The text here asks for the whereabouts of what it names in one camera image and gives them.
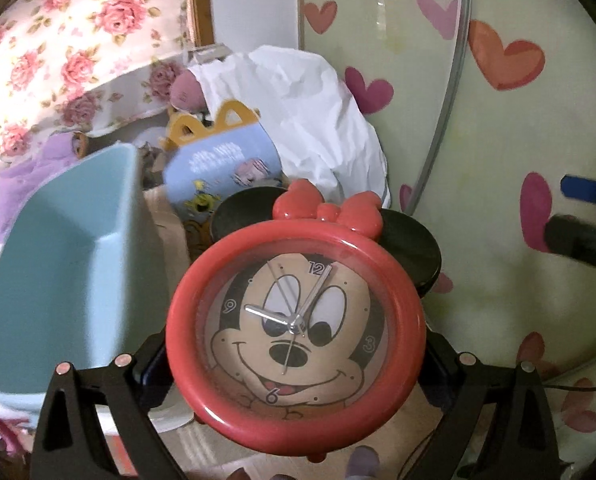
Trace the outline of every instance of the white plastic bag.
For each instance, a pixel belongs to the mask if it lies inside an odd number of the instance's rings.
[[[371,190],[387,207],[387,163],[376,132],[321,56],[262,46],[189,70],[212,115],[227,99],[260,110],[290,179],[308,178],[329,202]]]

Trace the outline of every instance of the clock face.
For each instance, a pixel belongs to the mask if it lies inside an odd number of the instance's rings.
[[[214,384],[244,409],[284,420],[336,412],[379,375],[383,306],[350,267],[276,252],[217,279],[201,346]]]

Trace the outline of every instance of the white wall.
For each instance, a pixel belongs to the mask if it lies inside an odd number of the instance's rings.
[[[216,42],[236,52],[262,44],[297,48],[298,0],[211,0]]]

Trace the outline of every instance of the pink plush toy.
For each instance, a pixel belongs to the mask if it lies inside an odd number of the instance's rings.
[[[190,70],[184,70],[171,85],[171,105],[192,114],[207,109],[203,88]]]

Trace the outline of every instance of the cartoon eye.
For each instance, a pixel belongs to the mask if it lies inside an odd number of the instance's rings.
[[[298,298],[300,297],[300,282],[295,276],[282,276],[273,284],[264,309],[276,314],[290,317],[296,310]],[[287,331],[286,325],[276,323],[270,319],[263,320],[262,324],[267,335],[278,337]]]
[[[330,286],[316,301],[309,317],[309,340],[315,346],[324,346],[337,335],[345,319],[347,297],[338,286]]]

